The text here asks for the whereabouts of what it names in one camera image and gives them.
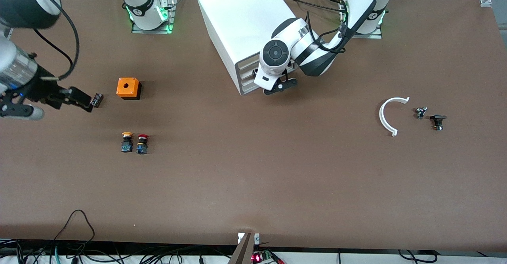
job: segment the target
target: electronic component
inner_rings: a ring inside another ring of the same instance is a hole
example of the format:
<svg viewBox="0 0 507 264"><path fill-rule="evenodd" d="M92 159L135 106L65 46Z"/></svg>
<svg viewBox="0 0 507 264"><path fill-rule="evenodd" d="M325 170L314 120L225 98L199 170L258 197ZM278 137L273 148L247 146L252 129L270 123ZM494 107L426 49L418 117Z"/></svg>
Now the electronic component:
<svg viewBox="0 0 507 264"><path fill-rule="evenodd" d="M444 129L444 127L442 127L442 120L444 120L446 118L447 118L447 116L445 116L445 115L432 115L429 117L429 119L433 120L433 122L435 123L433 128L437 131Z"/></svg>
<svg viewBox="0 0 507 264"><path fill-rule="evenodd" d="M98 107L100 103L102 103L103 99L104 99L103 94L96 93L90 104L93 105L93 107Z"/></svg>
<svg viewBox="0 0 507 264"><path fill-rule="evenodd" d="M123 132L122 152L132 152L132 132Z"/></svg>
<svg viewBox="0 0 507 264"><path fill-rule="evenodd" d="M271 258L271 252L269 250L259 251L252 255L252 263L257 264Z"/></svg>
<svg viewBox="0 0 507 264"><path fill-rule="evenodd" d="M137 78L119 78L116 94L123 99L141 99L142 86Z"/></svg>
<svg viewBox="0 0 507 264"><path fill-rule="evenodd" d="M146 134L139 134L139 142L137 143L137 154L147 154L148 150L148 136Z"/></svg>
<svg viewBox="0 0 507 264"><path fill-rule="evenodd" d="M427 107L417 107L415 109L417 119L422 119L427 110Z"/></svg>

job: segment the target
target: green indicator light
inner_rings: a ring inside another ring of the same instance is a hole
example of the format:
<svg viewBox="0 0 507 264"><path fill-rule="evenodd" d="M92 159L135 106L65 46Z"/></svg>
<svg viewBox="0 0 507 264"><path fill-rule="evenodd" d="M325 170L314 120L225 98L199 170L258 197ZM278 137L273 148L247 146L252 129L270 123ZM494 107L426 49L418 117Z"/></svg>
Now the green indicator light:
<svg viewBox="0 0 507 264"><path fill-rule="evenodd" d="M382 15L380 16L379 25L382 24L382 19L384 19L385 11L382 12Z"/></svg>
<svg viewBox="0 0 507 264"><path fill-rule="evenodd" d="M134 21L134 18L132 18L132 13L130 13L129 9L127 9L127 12L128 12L128 16L129 16L130 20Z"/></svg>

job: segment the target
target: orange push button box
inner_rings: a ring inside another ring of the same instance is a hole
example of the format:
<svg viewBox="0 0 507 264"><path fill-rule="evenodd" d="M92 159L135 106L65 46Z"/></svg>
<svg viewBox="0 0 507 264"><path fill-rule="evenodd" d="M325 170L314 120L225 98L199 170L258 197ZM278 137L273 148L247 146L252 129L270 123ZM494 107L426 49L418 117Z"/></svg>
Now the orange push button box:
<svg viewBox="0 0 507 264"><path fill-rule="evenodd" d="M141 82L137 78L119 78L116 94L123 99L141 99Z"/></svg>

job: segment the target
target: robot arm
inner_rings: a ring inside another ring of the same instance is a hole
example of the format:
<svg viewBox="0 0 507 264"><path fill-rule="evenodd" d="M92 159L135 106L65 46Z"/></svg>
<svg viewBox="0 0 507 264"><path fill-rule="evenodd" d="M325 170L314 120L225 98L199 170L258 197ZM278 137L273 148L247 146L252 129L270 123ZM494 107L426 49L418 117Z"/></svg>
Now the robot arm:
<svg viewBox="0 0 507 264"><path fill-rule="evenodd" d="M167 20L167 0L124 0L134 23L143 30L157 28ZM60 0L0 0L0 117L40 120L44 111L25 105L26 99L55 109L76 105L91 112L91 97L81 90L62 88L58 79L38 65L29 54L4 36L6 28L46 29L60 15Z"/></svg>
<svg viewBox="0 0 507 264"><path fill-rule="evenodd" d="M0 29L6 27L45 29L60 15L60 0L0 0ZM34 54L16 47L0 35L0 117L39 120L44 111L25 105L26 99L60 109L63 103L90 112L90 96L75 87L58 85L58 78L35 62Z"/></svg>
<svg viewBox="0 0 507 264"><path fill-rule="evenodd" d="M312 35L303 19L288 19L283 22L274 31L272 39L259 55L259 69L254 82L259 87L271 91L284 73L285 68L282 66L286 64L273 63L273 60L279 61L277 55L274 51L267 51L267 48L271 49L274 44L281 49L287 49L290 58L299 65L305 75L313 77L322 75L335 60L337 52L354 34L371 33L375 30L388 1L347 0L349 9L347 22L342 23L340 30L329 43L318 38L315 31L312 31Z"/></svg>
<svg viewBox="0 0 507 264"><path fill-rule="evenodd" d="M167 0L124 0L137 27L153 30L168 19Z"/></svg>

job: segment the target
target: brown work table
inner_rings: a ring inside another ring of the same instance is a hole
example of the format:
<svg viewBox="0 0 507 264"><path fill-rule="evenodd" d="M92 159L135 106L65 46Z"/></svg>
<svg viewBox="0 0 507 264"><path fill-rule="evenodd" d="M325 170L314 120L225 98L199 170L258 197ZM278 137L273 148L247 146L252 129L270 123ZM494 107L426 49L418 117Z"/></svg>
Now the brown work table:
<svg viewBox="0 0 507 264"><path fill-rule="evenodd" d="M196 0L170 35L131 34L121 0L62 1L81 55L61 85L105 100L0 120L0 237L52 239L79 208L96 240L234 244L252 230L270 246L507 251L507 52L478 0L392 0L382 40L351 40L322 77L297 71L272 96L239 96ZM332 11L288 5L318 33L336 27ZM43 33L74 53L63 17ZM33 31L12 40L66 71ZM142 99L116 96L119 77L141 80ZM378 111L395 96L410 100L386 107L391 137ZM448 116L441 132L433 114ZM149 154L121 153L125 131L148 134ZM89 236L80 216L62 239Z"/></svg>

